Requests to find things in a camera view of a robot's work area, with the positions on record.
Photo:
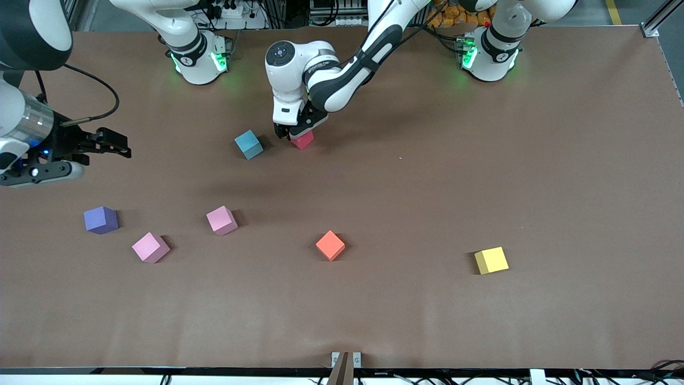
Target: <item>foam block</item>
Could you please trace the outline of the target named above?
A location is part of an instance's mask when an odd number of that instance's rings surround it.
[[[95,234],[106,234],[119,228],[116,211],[100,206],[83,213],[85,229]]]
[[[291,139],[290,142],[292,142],[293,145],[295,145],[298,149],[303,150],[306,148],[306,146],[309,145],[313,141],[313,131],[309,131],[306,134],[300,136],[299,138],[296,139]]]
[[[475,261],[477,262],[480,274],[494,273],[495,271],[508,269],[506,256],[503,254],[503,249],[500,247],[475,253]]]
[[[334,232],[329,231],[318,242],[316,247],[323,253],[328,260],[334,260],[344,250],[344,242],[335,235]]]
[[[133,250],[135,250],[135,253],[142,262],[156,263],[156,261],[171,251],[171,248],[160,236],[147,233],[133,245]]]
[[[235,142],[237,143],[237,146],[240,147],[240,151],[242,151],[247,160],[252,159],[263,151],[259,139],[257,139],[257,136],[254,135],[252,130],[235,138]]]
[[[211,230],[217,235],[226,235],[234,229],[237,229],[237,222],[235,222],[235,218],[233,218],[233,213],[228,210],[226,206],[221,206],[208,213],[207,219],[209,219]]]

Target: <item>green led light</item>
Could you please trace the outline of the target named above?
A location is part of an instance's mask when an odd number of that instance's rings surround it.
[[[171,55],[171,60],[173,60],[173,64],[175,64],[176,66],[176,72],[180,73],[181,69],[178,67],[178,62],[176,61],[176,58],[173,57],[173,55]]]
[[[475,56],[477,56],[477,47],[473,47],[472,50],[463,55],[463,67],[467,69],[471,68],[475,61]]]
[[[214,61],[214,64],[216,65],[216,69],[219,72],[223,72],[226,70],[226,58],[223,56],[223,54],[216,54],[214,52],[211,53],[211,58]]]
[[[513,58],[511,59],[511,65],[508,66],[508,69],[513,68],[515,65],[515,57],[518,55],[518,52],[520,52],[519,49],[516,49],[515,52],[513,53]]]

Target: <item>yellow cube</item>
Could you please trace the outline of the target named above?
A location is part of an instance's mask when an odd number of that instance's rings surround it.
[[[503,254],[501,247],[475,253],[475,260],[477,261],[480,274],[508,269],[508,262],[506,262],[506,256]]]

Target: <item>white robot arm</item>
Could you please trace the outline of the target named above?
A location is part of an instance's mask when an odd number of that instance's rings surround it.
[[[3,71],[58,69],[71,48],[60,0],[0,1],[0,186],[76,179],[89,164],[85,153],[131,157],[125,136],[106,128],[81,131],[77,122],[3,78]]]
[[[466,10],[474,10],[488,0],[462,0]],[[515,65],[520,42],[532,16],[552,23],[570,12],[577,0],[499,0],[489,27],[478,27],[465,35],[472,39],[462,67],[485,82],[502,79]]]
[[[328,42],[275,42],[266,53],[265,66],[273,88],[276,134],[299,138],[323,123],[329,112],[343,109],[400,45],[406,26],[429,2],[370,0],[371,27],[364,43],[344,66]]]
[[[344,108],[401,44],[407,24],[429,2],[369,0],[371,27],[354,57],[346,64],[342,63],[343,66],[328,42],[303,45],[286,40],[275,42],[266,53],[265,67],[273,88],[273,122],[278,137],[299,138],[323,123],[329,112]],[[460,1],[470,12],[485,10],[496,2]],[[480,27],[473,32],[477,42],[473,50],[479,47],[487,55],[468,56],[466,69],[483,80],[501,79],[513,66],[520,40],[531,23],[530,12],[544,21],[555,21],[567,14],[575,2],[500,0],[490,28]]]
[[[228,69],[226,38],[200,31],[184,8],[199,0],[109,0],[159,32],[178,71],[189,83],[207,84]]]

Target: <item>blue cube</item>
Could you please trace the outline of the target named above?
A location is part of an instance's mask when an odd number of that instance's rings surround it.
[[[100,206],[83,213],[85,229],[95,234],[106,234],[119,228],[116,211]]]
[[[259,139],[257,139],[252,130],[235,138],[235,142],[237,143],[237,146],[240,147],[240,151],[245,154],[247,160],[252,159],[263,151]]]

